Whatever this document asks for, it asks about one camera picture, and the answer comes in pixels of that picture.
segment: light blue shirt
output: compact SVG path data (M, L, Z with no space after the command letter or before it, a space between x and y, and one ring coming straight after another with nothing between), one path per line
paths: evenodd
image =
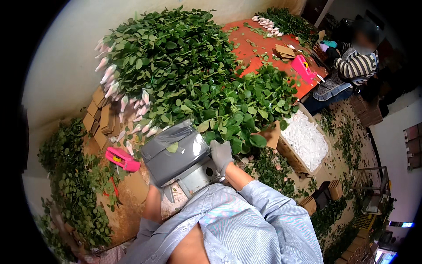
M162 225L142 218L119 263L166 263L197 223L211 264L323 263L307 211L258 181L240 192L210 185Z

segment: plastic bag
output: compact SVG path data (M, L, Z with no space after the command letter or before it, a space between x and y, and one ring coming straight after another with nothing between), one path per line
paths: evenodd
M157 186L163 186L210 153L190 120L171 126L141 147L145 166Z

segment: face mask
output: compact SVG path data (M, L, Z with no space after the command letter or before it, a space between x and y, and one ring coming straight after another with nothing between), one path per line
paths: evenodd
M360 46L358 44L353 44L353 47L358 53L360 53L362 55L369 55L369 54L371 54L372 52L375 51L371 48L363 47L363 46Z

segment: red table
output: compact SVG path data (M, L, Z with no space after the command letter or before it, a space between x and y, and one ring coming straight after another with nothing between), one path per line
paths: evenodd
M259 69L263 64L262 60L259 57L256 57L257 54L263 54L265 52L268 53L268 61L272 62L273 67L278 67L280 71L285 71L288 75L292 76L293 79L296 80L296 82L299 81L300 86L296 87L298 90L298 93L295 95L299 99L305 96L312 88L314 88L318 83L317 81L313 81L311 84L305 83L301 78L300 75L291 67L291 62L284 63L282 60L273 60L272 54L275 54L275 47L276 44L285 46L285 44L291 44L298 50L305 50L308 54L311 52L309 49L304 48L299 45L299 41L295 40L294 38L291 38L292 35L283 35L281 36L281 40L278 40L277 38L263 38L263 35L259 35L253 31L251 31L249 27L243 26L243 23L247 22L249 25L255 27L259 27L264 29L262 26L258 24L258 22L252 21L252 19L245 19L241 21L232 22L229 24L226 24L222 30L224 32L227 32L230 30L231 27L239 27L238 30L233 30L230 32L229 40L234 41L236 45L237 43L240 43L240 46L237 49L233 49L232 52L235 53L238 56L238 60L243 60L243 64L246 66L250 64L249 67L247 67L241 76L255 71ZM249 40L253 42L256 47L252 46L249 42L246 40ZM318 67L317 63L311 58L307 57L308 60L312 62L312 66L310 66L312 71L316 71L321 77L326 77L327 72L325 71L324 67Z

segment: apron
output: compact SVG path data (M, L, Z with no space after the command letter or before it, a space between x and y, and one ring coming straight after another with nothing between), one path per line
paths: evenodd
M346 50L346 52L341 57L344 61L347 60L348 57L350 57L352 54L357 53L354 47L350 47ZM376 59L375 53L371 53L371 55L375 58L376 62L376 72L378 71L378 61ZM354 78L350 78L350 80L353 82L361 81L364 78L357 76ZM344 82L340 79L338 76L338 69L334 69L333 74L330 78L326 79L324 83L320 83L318 89L314 91L314 98L318 101L326 101L330 99L333 96L338 95L340 92L344 91L347 88L352 87L353 85L348 82Z

